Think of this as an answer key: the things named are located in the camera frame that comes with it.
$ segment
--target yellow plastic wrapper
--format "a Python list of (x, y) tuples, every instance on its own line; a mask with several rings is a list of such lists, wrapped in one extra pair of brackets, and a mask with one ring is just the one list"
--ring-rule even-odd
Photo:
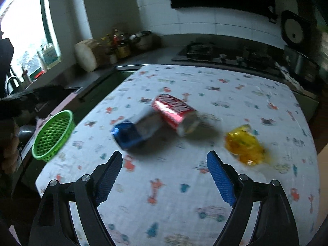
[(232, 154), (239, 155), (240, 162), (246, 165), (257, 165), (263, 162), (265, 149), (252, 135), (250, 125), (242, 125), (227, 133), (225, 147)]

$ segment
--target can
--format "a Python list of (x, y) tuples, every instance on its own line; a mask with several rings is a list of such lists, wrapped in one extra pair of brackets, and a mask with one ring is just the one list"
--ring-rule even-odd
[(127, 150), (151, 138), (163, 123), (160, 113), (147, 105), (139, 114), (115, 125), (111, 133), (121, 149)]
[(152, 106), (181, 137), (192, 133), (200, 122), (195, 109), (169, 94), (158, 95)]

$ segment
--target green basket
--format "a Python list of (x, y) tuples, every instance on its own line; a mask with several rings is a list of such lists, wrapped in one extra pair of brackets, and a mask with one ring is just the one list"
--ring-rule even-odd
[(65, 110), (55, 114), (37, 135), (32, 147), (33, 157), (48, 162), (65, 144), (74, 128), (71, 111)]

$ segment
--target tablecloth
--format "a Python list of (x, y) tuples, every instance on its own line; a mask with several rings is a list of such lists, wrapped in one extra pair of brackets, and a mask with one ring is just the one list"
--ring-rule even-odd
[[(133, 153), (122, 151), (110, 130), (161, 93), (199, 111), (202, 123), (189, 137), (163, 128)], [(246, 166), (224, 148), (225, 134), (243, 124), (270, 154)], [(212, 246), (231, 212), (208, 172), (207, 153), (254, 181), (281, 182), (295, 216), (300, 244), (313, 237), (319, 206), (319, 174), (314, 142), (288, 86), (239, 72), (207, 67), (146, 65), (127, 78), (80, 122), (36, 181), (42, 195), (48, 182), (72, 182), (91, 174), (115, 150), (123, 167), (106, 202), (102, 220), (117, 245)], [(259, 203), (241, 245), (252, 235)], [(81, 245), (87, 245), (76, 205), (71, 204)]]

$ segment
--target crushed blue can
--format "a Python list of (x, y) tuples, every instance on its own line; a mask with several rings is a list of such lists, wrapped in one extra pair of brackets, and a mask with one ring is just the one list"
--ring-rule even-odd
[(163, 123), (160, 113), (146, 106), (139, 114), (115, 125), (111, 133), (121, 149), (128, 150), (151, 138)]

